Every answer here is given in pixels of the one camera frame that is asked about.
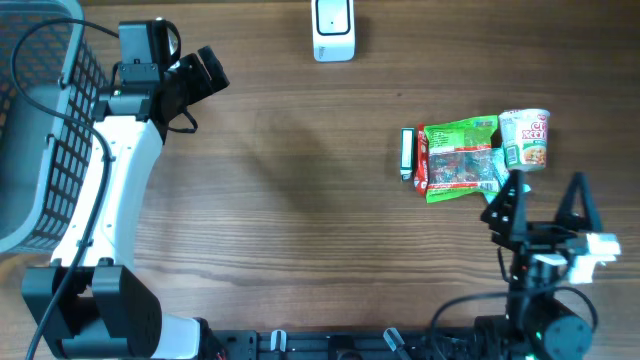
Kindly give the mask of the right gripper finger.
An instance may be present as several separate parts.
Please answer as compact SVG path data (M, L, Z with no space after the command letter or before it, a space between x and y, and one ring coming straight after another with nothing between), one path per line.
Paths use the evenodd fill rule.
M506 240L523 240L527 232L524 172L512 170L494 200L485 208L480 220Z
M576 172L562 197L554 223L576 232L601 232L603 225L587 177Z

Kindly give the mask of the teal wet wipes packet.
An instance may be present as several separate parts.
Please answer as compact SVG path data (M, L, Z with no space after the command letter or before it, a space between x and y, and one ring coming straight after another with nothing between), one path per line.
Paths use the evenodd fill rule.
M506 183L507 179L510 176L509 170L506 167L504 151L502 148L492 148L492 165L494 168L494 177L497 180L499 187L498 192L501 190L502 186ZM523 185L523 190L525 193L531 191L531 187L528 184ZM490 204L496 197L496 194L484 193L485 200L488 204Z

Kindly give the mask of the green snack bag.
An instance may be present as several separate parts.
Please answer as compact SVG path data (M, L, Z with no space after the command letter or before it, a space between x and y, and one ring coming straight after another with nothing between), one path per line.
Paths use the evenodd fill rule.
M427 203L499 191L491 141L497 128L496 115L424 127L428 145Z

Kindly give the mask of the cup noodles container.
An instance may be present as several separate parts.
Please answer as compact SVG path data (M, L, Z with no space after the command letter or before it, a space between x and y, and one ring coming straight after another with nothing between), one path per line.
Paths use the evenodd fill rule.
M550 112L544 109L505 111L498 116L502 148L509 170L542 170L547 164Z

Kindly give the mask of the red snack packet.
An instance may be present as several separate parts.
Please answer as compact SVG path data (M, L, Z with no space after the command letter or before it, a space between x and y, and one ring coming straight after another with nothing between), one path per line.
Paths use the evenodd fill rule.
M429 184L429 143L424 131L424 124L417 127L416 153L415 153L415 171L414 171L414 187L416 191L423 197L426 196Z

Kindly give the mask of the small green box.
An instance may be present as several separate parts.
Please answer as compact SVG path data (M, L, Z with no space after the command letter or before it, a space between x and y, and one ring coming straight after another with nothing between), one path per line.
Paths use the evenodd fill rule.
M409 181L414 171L415 129L401 129L400 176L402 181Z

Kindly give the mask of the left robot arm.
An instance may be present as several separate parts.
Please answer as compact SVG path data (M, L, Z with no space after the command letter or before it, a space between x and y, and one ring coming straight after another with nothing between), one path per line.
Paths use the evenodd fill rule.
M73 217L46 267L27 270L22 296L58 359L225 359L208 323L165 313L136 277L135 231L170 121L229 81L210 47L167 71L126 64L94 103L92 150Z

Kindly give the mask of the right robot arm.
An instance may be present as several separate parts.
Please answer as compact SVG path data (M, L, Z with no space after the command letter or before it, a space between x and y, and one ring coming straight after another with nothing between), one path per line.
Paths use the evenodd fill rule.
M551 221L529 221L525 174L509 178L481 214L499 249L512 252L505 314L479 316L474 330L483 343L482 359L581 359L589 350L598 324L595 307L586 300L592 323L555 298L561 283L587 253L586 235L603 229L600 215L582 173L572 177Z

